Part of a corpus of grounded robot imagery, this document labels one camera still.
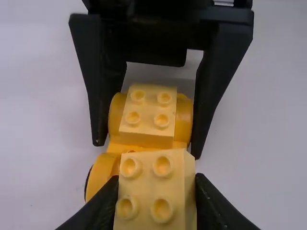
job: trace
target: white background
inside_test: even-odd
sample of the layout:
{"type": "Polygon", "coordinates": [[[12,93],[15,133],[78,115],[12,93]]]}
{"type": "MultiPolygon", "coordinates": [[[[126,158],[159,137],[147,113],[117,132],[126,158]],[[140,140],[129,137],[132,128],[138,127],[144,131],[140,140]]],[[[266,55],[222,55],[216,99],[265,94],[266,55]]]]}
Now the white background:
{"type": "MultiPolygon", "coordinates": [[[[263,230],[306,229],[307,1],[254,0],[255,32],[222,98],[197,171],[263,230]]],[[[81,0],[0,3],[0,229],[53,230],[84,204],[104,147],[92,146],[86,89],[68,28],[81,0]]],[[[135,81],[193,96],[184,68],[129,64],[135,81]]]]}

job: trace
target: toy vehicle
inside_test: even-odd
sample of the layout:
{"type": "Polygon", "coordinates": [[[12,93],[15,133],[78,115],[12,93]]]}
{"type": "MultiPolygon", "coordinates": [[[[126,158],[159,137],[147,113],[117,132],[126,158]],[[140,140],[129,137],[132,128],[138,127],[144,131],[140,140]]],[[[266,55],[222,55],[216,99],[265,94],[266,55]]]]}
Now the toy vehicle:
{"type": "Polygon", "coordinates": [[[86,205],[58,230],[258,230],[201,173],[215,109],[253,37],[252,0],[83,0],[70,28],[92,139],[110,142],[89,172],[86,205]],[[120,92],[127,61],[181,67],[204,51],[194,102],[175,87],[120,92]],[[187,147],[191,143],[191,154],[187,147]]]}

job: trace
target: lego brick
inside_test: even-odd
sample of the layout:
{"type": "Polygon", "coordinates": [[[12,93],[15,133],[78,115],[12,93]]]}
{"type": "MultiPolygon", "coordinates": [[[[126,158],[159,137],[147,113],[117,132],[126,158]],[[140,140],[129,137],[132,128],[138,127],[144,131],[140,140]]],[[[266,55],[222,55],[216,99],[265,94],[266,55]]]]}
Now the lego brick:
{"type": "Polygon", "coordinates": [[[114,230],[196,230],[195,159],[185,149],[122,154],[114,230]]]}
{"type": "Polygon", "coordinates": [[[85,201],[88,202],[113,175],[119,174],[120,156],[102,153],[92,166],[88,177],[85,192],[85,201]]]}
{"type": "Polygon", "coordinates": [[[193,124],[193,102],[182,93],[177,94],[174,141],[190,143],[193,124]]]}
{"type": "Polygon", "coordinates": [[[176,88],[134,84],[128,91],[119,135],[124,144],[172,148],[175,135],[176,88]]]}

